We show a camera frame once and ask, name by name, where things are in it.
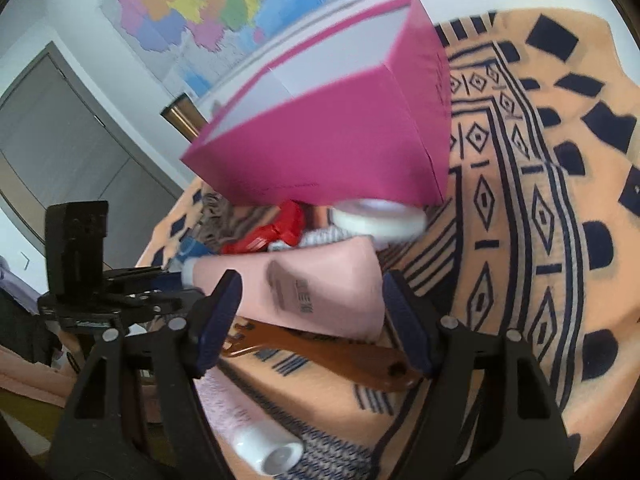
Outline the large pink cream tube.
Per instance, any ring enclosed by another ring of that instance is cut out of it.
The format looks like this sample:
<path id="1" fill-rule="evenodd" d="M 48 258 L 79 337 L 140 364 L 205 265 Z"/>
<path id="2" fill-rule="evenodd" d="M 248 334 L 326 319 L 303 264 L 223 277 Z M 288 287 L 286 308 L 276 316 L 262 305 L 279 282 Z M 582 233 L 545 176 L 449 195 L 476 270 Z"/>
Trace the large pink cream tube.
<path id="1" fill-rule="evenodd" d="M 385 318 L 382 271 L 367 237 L 283 252 L 189 258 L 182 282 L 210 294 L 222 274 L 243 282 L 236 314 L 302 332 L 375 342 Z"/>

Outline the orange patterned blanket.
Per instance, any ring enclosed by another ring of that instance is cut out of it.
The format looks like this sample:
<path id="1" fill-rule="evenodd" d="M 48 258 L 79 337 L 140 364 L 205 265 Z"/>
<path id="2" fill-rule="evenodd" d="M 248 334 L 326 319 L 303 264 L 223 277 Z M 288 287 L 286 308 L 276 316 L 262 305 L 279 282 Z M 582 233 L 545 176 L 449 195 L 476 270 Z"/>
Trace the orange patterned blanket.
<path id="1" fill-rule="evenodd" d="M 426 233 L 378 261 L 473 332 L 518 330 L 574 467 L 590 467 L 625 405 L 639 405 L 639 86 L 592 14 L 512 10 L 437 28 L 451 66 L 448 191 Z M 167 264 L 196 227 L 215 250 L 276 213 L 220 199 L 196 178 L 138 265 Z M 374 391 L 278 350 L 222 369 L 303 440 L 278 479 L 390 479 L 428 389 Z"/>

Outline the red spray nozzle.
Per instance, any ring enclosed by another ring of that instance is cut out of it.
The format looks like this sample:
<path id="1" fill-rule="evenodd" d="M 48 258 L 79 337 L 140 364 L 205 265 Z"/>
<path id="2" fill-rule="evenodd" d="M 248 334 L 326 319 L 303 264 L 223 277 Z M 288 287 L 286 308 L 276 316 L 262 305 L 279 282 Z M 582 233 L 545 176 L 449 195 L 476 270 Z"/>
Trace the red spray nozzle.
<path id="1" fill-rule="evenodd" d="M 258 226 L 245 235 L 242 240 L 224 244 L 223 255 L 242 255 L 263 252 L 274 242 L 285 242 L 288 246 L 297 246 L 305 231 L 306 219 L 303 207 L 294 200 L 288 200 L 279 207 L 278 214 L 264 226 Z"/>

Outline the magenta cardboard box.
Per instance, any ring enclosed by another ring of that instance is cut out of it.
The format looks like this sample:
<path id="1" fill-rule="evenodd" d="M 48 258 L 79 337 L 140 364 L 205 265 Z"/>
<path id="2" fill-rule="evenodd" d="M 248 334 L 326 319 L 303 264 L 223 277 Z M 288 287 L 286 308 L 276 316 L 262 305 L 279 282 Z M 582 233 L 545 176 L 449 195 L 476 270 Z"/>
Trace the magenta cardboard box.
<path id="1" fill-rule="evenodd" d="M 449 77 L 421 1 L 390 0 L 265 65 L 182 159 L 237 205 L 434 205 L 447 187 Z"/>

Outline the brown plastic comb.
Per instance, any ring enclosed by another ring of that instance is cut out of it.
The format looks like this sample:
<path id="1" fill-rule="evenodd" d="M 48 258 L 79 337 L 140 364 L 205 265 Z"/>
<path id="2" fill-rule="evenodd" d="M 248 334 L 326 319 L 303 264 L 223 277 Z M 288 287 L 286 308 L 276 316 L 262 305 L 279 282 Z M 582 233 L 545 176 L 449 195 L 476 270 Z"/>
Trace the brown plastic comb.
<path id="1" fill-rule="evenodd" d="M 226 358 L 238 358 L 265 349 L 292 352 L 372 390 L 406 391 L 422 378 L 400 350 L 340 338 L 311 338 L 296 330 L 253 320 L 232 325 L 221 353 Z"/>

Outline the small pink white tube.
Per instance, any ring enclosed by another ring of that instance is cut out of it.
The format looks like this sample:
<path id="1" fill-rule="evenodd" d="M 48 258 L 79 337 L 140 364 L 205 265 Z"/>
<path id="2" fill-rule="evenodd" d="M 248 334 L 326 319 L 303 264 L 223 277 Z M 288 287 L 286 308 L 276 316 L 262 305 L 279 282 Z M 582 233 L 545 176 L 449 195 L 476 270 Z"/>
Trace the small pink white tube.
<path id="1" fill-rule="evenodd" d="M 304 445 L 245 394 L 218 367 L 194 380 L 209 427 L 256 474 L 286 474 L 303 456 Z"/>

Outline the brass pole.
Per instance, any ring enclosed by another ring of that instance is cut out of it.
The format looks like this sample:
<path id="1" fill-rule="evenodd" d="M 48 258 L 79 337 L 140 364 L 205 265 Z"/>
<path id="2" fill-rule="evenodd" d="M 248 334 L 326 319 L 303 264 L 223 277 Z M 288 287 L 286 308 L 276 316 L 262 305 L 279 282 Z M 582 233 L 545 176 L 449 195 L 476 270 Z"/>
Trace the brass pole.
<path id="1" fill-rule="evenodd" d="M 161 112 L 166 122 L 169 122 L 188 142 L 193 142 L 207 120 L 195 106 L 186 93 L 181 93 Z"/>

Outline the white tape roll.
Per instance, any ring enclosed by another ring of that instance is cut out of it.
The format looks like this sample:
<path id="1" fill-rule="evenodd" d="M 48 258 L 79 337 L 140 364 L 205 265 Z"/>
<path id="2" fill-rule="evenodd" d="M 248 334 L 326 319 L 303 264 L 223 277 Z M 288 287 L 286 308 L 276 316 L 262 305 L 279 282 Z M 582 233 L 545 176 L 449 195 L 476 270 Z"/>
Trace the white tape roll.
<path id="1" fill-rule="evenodd" d="M 330 207 L 334 226 L 377 240 L 411 240 L 426 229 L 425 212 L 418 207 L 389 200 L 344 200 Z"/>

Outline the grey door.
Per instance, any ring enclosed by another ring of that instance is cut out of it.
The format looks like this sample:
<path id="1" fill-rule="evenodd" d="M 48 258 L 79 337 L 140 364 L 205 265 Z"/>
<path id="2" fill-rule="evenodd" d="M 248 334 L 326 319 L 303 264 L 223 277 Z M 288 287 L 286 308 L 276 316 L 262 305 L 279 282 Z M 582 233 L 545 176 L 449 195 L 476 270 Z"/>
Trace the grey door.
<path id="1" fill-rule="evenodd" d="M 181 193 L 47 44 L 1 96 L 1 206 L 36 247 L 44 214 L 108 203 L 104 263 L 134 266 Z"/>

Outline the colourful wall map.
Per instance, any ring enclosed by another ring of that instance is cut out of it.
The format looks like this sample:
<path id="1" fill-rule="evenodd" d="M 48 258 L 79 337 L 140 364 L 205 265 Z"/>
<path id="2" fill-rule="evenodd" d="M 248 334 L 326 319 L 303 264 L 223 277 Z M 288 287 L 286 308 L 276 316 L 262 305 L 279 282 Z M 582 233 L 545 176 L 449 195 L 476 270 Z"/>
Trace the colourful wall map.
<path id="1" fill-rule="evenodd" d="M 331 0 L 101 0 L 171 96 L 199 99 L 279 32 Z"/>

